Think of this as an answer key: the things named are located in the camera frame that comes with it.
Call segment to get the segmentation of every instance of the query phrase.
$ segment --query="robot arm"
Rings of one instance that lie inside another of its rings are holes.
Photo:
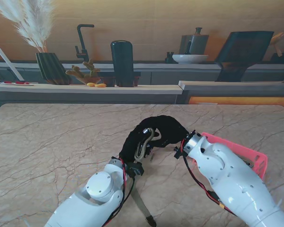
[[[251,227],[284,227],[280,203],[275,204],[264,182],[242,159],[222,144],[209,143],[198,133],[188,134],[172,117],[162,115],[144,119],[129,134],[119,154],[127,167],[137,165],[134,163],[135,152],[141,141],[148,142],[146,128],[158,129],[161,139],[150,141],[148,148],[142,145],[140,148],[145,150],[139,157],[149,154],[152,147],[165,147],[184,138],[182,155],[196,160],[201,174],[219,197],[221,207],[227,207]],[[107,224],[124,202],[124,187],[122,190],[121,187],[127,175],[123,167],[119,159],[111,159],[102,172],[95,173],[83,188],[57,208],[45,227],[102,227]],[[143,174],[143,169],[136,166],[132,169],[137,171],[135,174]]]
[[[56,209],[45,227],[103,226],[121,204],[123,174],[121,161],[111,159],[103,171],[92,175]]]
[[[192,132],[183,151],[226,206],[251,227],[284,227],[284,212],[276,205],[261,178],[227,146],[210,143]]]

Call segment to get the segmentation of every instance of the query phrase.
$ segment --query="small potted plant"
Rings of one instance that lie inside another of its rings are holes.
[[[36,58],[43,79],[56,85],[72,82],[56,54],[47,51],[46,40],[53,26],[53,0],[0,0],[0,13],[39,51]]]
[[[100,77],[98,76],[98,72],[100,72],[100,69],[95,69],[93,60],[90,59],[89,62],[84,61],[83,65],[90,70],[89,74],[84,74],[80,71],[80,68],[78,66],[72,66],[72,70],[67,70],[67,75],[74,76],[77,80],[81,81],[84,84],[88,83],[98,83],[100,81]]]

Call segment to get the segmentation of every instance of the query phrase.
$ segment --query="dried plant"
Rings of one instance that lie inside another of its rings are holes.
[[[95,69],[93,60],[90,59],[89,62],[84,61],[83,65],[90,70],[89,74],[82,73],[80,71],[80,68],[74,65],[71,67],[72,70],[67,70],[65,73],[67,75],[75,76],[79,81],[85,84],[98,83],[100,81],[100,77],[98,76],[98,72],[100,72],[100,69]]]
[[[53,0],[0,0],[0,13],[15,23],[20,35],[39,52],[53,26]]]

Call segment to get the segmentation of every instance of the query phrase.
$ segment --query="white bowl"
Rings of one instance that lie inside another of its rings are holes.
[[[208,55],[173,54],[172,58],[179,64],[195,64],[206,61]]]

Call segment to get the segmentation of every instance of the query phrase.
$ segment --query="succulent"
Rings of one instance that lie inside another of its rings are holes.
[[[83,65],[90,70],[89,74],[84,74],[80,71],[80,67],[78,66],[72,66],[72,70],[67,70],[65,73],[67,75],[72,75],[76,77],[79,81],[81,81],[84,84],[88,83],[98,83],[100,81],[100,77],[98,76],[98,72],[100,72],[100,69],[95,69],[95,66],[93,64],[93,60],[90,59],[88,62],[84,61]]]

